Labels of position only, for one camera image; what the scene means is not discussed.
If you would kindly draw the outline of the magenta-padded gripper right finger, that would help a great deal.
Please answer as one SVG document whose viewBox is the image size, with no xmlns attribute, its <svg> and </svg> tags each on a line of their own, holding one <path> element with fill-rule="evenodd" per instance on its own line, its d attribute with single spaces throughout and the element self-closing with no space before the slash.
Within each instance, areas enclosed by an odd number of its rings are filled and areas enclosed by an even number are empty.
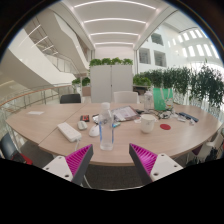
<svg viewBox="0 0 224 224">
<path fill-rule="evenodd" d="M 129 144 L 129 154 L 143 184 L 149 184 L 182 169 L 168 155 L 155 154 L 133 143 Z"/>
</svg>

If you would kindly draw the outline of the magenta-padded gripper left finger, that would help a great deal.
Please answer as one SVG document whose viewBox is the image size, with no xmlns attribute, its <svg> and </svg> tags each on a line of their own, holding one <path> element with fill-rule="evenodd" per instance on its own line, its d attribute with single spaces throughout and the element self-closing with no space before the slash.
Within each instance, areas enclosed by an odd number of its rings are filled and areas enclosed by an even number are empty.
<svg viewBox="0 0 224 224">
<path fill-rule="evenodd" d="M 44 167 L 44 170 L 76 185 L 81 185 L 92 156 L 93 145 L 90 144 L 66 157 L 55 157 Z"/>
</svg>

